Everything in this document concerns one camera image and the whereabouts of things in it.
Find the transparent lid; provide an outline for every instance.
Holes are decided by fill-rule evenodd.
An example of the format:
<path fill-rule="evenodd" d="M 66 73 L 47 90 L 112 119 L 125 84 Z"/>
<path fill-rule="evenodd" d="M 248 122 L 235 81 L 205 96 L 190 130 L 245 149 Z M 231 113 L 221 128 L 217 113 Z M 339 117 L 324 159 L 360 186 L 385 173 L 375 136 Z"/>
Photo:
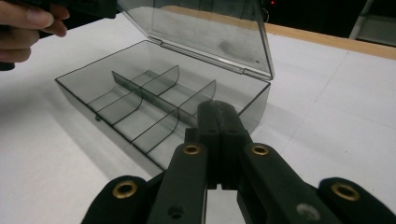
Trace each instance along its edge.
<path fill-rule="evenodd" d="M 164 48 L 236 73 L 274 78 L 257 0 L 119 0 L 119 6 Z"/>

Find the human hand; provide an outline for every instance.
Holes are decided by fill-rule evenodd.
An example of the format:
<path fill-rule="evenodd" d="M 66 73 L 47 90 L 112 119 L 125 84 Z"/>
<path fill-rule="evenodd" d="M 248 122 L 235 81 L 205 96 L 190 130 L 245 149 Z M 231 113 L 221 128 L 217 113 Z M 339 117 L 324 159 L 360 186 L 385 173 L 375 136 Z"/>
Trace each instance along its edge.
<path fill-rule="evenodd" d="M 37 7 L 0 0 L 0 25 L 9 26 L 0 31 L 0 62 L 21 63 L 30 54 L 30 47 L 39 39 L 38 30 L 57 36 L 66 35 L 62 20 L 69 17 L 65 7 L 50 6 L 50 12 Z"/>

